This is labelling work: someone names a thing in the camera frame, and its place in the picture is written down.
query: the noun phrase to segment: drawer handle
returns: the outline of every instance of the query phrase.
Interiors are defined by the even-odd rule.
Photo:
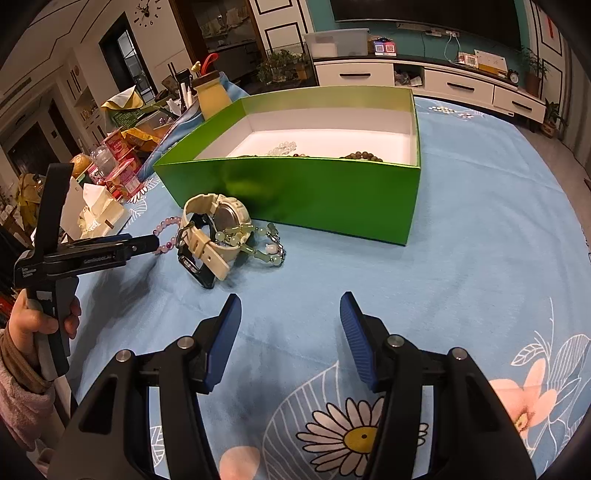
[[[371,73],[340,73],[342,77],[371,77]]]
[[[526,110],[529,110],[530,112],[532,111],[532,109],[531,109],[530,107],[528,107],[528,106],[521,105],[520,103],[517,103],[517,102],[511,102],[511,103],[512,103],[513,105],[515,105],[515,106],[520,106],[521,108],[524,108],[524,109],[526,109]]]
[[[474,88],[472,88],[472,87],[467,87],[467,86],[465,86],[465,85],[459,85],[459,84],[457,84],[457,83],[450,83],[450,82],[447,82],[447,84],[448,84],[450,87],[461,88],[461,89],[463,89],[463,90],[470,90],[471,92],[473,92],[473,91],[474,91]]]

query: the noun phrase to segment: plastic box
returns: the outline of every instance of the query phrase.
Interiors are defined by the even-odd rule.
[[[304,35],[313,59],[365,57],[368,54],[368,28],[344,28]]]
[[[297,144],[290,155],[310,156],[268,156],[284,142]],[[356,150],[383,162],[340,158]],[[245,97],[154,169],[181,207],[199,193],[223,193],[254,219],[405,245],[421,173],[413,94],[356,85]]]

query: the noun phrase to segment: blue cloth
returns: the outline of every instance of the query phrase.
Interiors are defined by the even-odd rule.
[[[248,96],[248,94],[238,85],[230,82],[224,72],[220,72],[220,83],[225,88],[232,102]],[[138,173],[139,180],[145,181],[147,178],[149,178],[149,176],[154,173],[154,164],[160,160],[160,157],[162,157],[162,155],[164,155],[168,150],[170,150],[203,122],[203,114],[201,113],[200,109],[196,112],[193,112],[191,109],[189,109],[184,114],[182,114],[182,116],[170,129],[168,135],[158,144],[156,149],[148,157],[148,160],[146,160],[144,165],[142,165],[142,168]]]
[[[450,103],[415,102],[423,171],[406,247],[278,225],[285,264],[239,258],[213,290],[201,288],[173,252],[83,275],[69,373],[76,397],[118,350],[160,350],[218,314],[234,292],[242,299],[238,337],[222,382],[200,397],[215,461],[251,446],[261,455],[256,479],[328,480],[350,471],[354,478],[365,455],[346,450],[312,464],[322,452],[309,450],[325,444],[314,446],[309,440],[322,439],[306,430],[316,423],[310,430],[324,432],[333,418],[349,425],[334,429],[353,432],[348,445],[364,451],[355,429],[371,428],[380,411],[339,320],[339,299],[351,290],[390,332],[435,352],[462,346],[493,384],[512,387],[503,397],[510,410],[517,405],[514,420],[541,474],[591,403],[585,238],[562,189],[514,126]],[[124,231],[134,236],[181,213],[157,176],[147,188],[131,204]],[[169,227],[160,237],[174,234]],[[428,465],[430,398],[426,391],[416,474]],[[165,475],[157,394],[152,399],[153,454]]]

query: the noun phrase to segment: bolt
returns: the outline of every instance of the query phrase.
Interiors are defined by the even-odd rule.
[[[193,340],[193,337],[182,337],[178,339],[177,345],[179,348],[186,350],[195,345],[195,340]]]
[[[118,362],[126,362],[131,358],[131,352],[129,350],[120,350],[115,355],[115,358]]]
[[[386,341],[388,342],[389,346],[394,348],[404,345],[404,338],[402,338],[400,335],[390,335]]]
[[[458,346],[452,349],[452,355],[456,360],[465,360],[468,358],[468,352]]]

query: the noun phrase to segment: beige watch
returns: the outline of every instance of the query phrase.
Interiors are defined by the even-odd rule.
[[[216,278],[224,280],[230,271],[229,263],[238,256],[250,232],[241,232],[235,246],[218,244],[211,235],[190,225],[189,218],[194,213],[209,215],[215,229],[222,232],[227,228],[250,224],[248,210],[240,200],[215,193],[197,195],[184,206],[177,244],[184,242],[194,257],[200,259]]]

